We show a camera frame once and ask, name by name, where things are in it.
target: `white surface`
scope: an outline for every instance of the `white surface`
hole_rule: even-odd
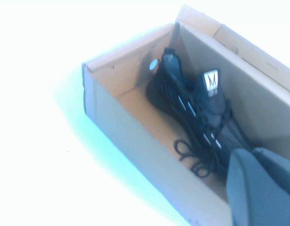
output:
[[[215,4],[195,6],[290,67],[290,5]],[[0,6],[0,225],[187,224],[84,115],[81,77],[178,10]]]

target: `cardboard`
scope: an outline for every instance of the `cardboard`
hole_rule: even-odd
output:
[[[154,75],[149,65],[169,46],[180,55],[184,72],[200,74],[220,68],[220,83],[241,128],[257,146],[288,159],[290,86],[285,82],[290,69],[187,6],[176,24],[82,66],[84,109],[91,120],[191,225],[229,226],[225,182],[214,175],[200,179],[188,170],[194,160],[178,161],[173,142],[187,140],[185,132],[145,96]]]

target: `white label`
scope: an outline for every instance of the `white label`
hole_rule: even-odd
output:
[[[207,85],[207,91],[209,93],[209,96],[213,96],[217,94],[217,86],[218,86],[218,71],[213,70],[207,73],[204,73],[206,85]]]

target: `box flap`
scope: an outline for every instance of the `box flap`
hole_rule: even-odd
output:
[[[187,5],[182,6],[176,21],[192,26],[210,36],[214,36],[221,25],[218,21]]]
[[[290,68],[225,26],[220,26],[214,38],[262,73],[290,91]]]

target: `black shoe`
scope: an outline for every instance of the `black shoe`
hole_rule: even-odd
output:
[[[201,178],[210,172],[226,177],[231,152],[240,147],[252,150],[233,117],[219,81],[219,70],[204,73],[195,81],[188,80],[182,73],[180,58],[173,49],[166,48],[157,73],[147,86],[148,100],[186,130],[191,146],[177,140],[174,147],[181,160],[190,156],[200,159],[191,170]],[[192,154],[181,153],[180,142]]]

